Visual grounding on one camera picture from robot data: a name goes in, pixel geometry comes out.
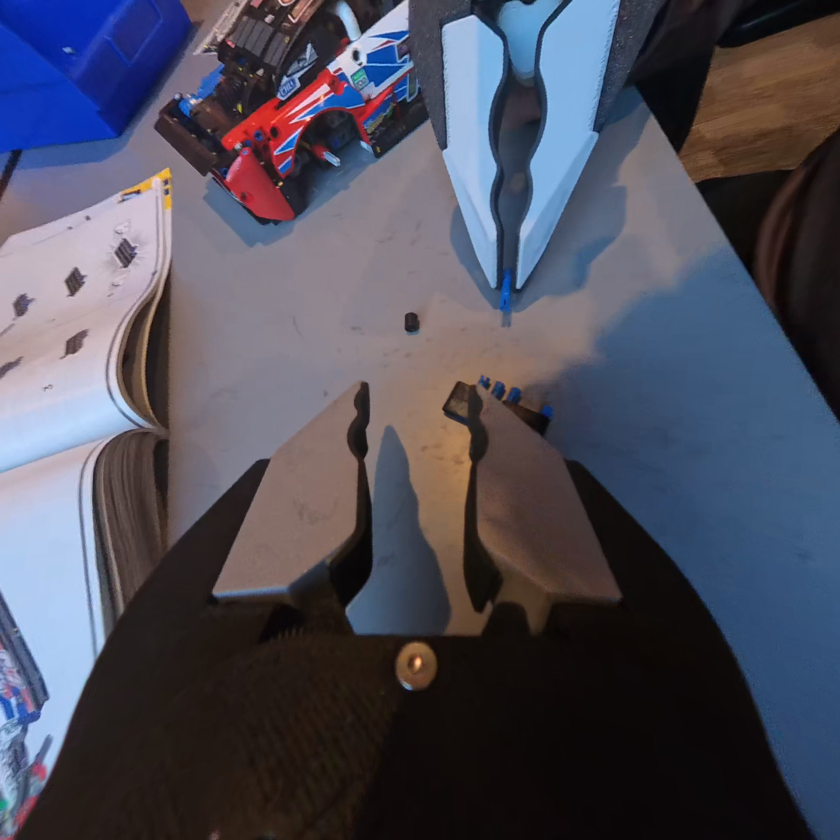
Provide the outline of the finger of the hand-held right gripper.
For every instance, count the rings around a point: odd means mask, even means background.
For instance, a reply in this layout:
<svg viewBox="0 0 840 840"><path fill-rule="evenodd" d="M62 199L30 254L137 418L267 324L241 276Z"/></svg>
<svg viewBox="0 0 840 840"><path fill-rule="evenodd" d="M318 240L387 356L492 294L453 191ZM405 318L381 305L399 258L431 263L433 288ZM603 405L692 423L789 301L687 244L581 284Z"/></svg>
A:
<svg viewBox="0 0 840 840"><path fill-rule="evenodd" d="M541 122L528 158L517 290L543 256L598 139L595 118L619 7L618 1L561 2L537 31L532 78Z"/></svg>
<svg viewBox="0 0 840 840"><path fill-rule="evenodd" d="M477 14L446 23L442 47L444 162L479 265L496 289L503 247L497 118L508 83L508 47L503 35Z"/></svg>

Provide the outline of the red white blue toy car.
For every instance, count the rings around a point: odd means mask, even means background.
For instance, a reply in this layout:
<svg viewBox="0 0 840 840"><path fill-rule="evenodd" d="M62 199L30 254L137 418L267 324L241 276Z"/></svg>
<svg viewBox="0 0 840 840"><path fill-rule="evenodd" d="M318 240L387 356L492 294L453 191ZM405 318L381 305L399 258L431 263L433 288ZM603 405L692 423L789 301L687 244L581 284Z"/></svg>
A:
<svg viewBox="0 0 840 840"><path fill-rule="evenodd" d="M157 133L261 224L308 205L305 171L375 159L427 120L409 2L231 2L196 49L217 66L163 106Z"/></svg>

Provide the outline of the black beam assembly blue pins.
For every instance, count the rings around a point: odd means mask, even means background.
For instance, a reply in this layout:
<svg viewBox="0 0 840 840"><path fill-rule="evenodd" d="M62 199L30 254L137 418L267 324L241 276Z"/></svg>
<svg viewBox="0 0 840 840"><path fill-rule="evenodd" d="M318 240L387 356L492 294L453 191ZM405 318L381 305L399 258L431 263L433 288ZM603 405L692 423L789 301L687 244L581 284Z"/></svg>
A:
<svg viewBox="0 0 840 840"><path fill-rule="evenodd" d="M504 405L511 413L528 425L541 437L545 436L554 417L553 408L544 405L534 410L522 404L522 390L516 386L508 389L501 381L492 381L488 376L481 375L476 387L480 391L488 392L492 397ZM467 425L469 420L469 393L472 385L457 381L443 405L443 413L457 423Z"/></svg>

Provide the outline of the person's brown jacket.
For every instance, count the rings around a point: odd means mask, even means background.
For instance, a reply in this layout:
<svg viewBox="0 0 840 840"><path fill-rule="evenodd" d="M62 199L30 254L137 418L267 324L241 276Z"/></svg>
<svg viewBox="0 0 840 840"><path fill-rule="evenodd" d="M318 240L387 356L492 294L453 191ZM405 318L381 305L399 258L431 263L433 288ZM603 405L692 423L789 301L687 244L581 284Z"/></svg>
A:
<svg viewBox="0 0 840 840"><path fill-rule="evenodd" d="M839 132L788 175L763 216L753 278L839 417Z"/></svg>

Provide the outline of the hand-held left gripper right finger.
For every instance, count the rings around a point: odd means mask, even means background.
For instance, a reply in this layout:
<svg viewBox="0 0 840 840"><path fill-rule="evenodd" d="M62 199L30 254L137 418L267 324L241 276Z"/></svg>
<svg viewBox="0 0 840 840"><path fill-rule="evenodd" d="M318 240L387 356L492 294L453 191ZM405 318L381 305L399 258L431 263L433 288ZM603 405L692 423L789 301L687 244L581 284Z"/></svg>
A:
<svg viewBox="0 0 840 840"><path fill-rule="evenodd" d="M620 606L564 457L484 386L468 388L466 405L463 572L474 611L519 607L538 634L555 607Z"/></svg>

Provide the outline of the blue plastic bin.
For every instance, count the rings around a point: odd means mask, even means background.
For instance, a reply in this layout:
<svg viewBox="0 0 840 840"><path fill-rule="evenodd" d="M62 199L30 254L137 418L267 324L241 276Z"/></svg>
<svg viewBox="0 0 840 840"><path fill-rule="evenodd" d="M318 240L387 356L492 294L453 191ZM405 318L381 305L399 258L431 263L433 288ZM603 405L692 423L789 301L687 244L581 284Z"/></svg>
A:
<svg viewBox="0 0 840 840"><path fill-rule="evenodd" d="M179 1L2 1L1 152L119 137L191 27Z"/></svg>

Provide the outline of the open instruction booklet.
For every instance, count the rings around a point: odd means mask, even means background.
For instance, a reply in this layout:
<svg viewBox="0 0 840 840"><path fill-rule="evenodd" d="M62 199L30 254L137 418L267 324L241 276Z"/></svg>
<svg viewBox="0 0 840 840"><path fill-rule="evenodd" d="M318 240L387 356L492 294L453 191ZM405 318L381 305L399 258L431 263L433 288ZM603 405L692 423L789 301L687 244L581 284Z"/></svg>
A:
<svg viewBox="0 0 840 840"><path fill-rule="evenodd" d="M147 366L171 267L168 168L2 244L2 838L163 552Z"/></svg>

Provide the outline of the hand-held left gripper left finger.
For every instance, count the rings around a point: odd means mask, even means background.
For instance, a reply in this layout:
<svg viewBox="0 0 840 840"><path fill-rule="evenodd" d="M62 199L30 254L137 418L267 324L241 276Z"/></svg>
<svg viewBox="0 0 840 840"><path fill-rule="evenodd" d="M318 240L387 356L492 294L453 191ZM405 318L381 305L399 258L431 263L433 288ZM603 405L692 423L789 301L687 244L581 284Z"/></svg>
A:
<svg viewBox="0 0 840 840"><path fill-rule="evenodd" d="M279 446L217 578L216 601L347 612L373 564L370 419L369 384L356 382Z"/></svg>

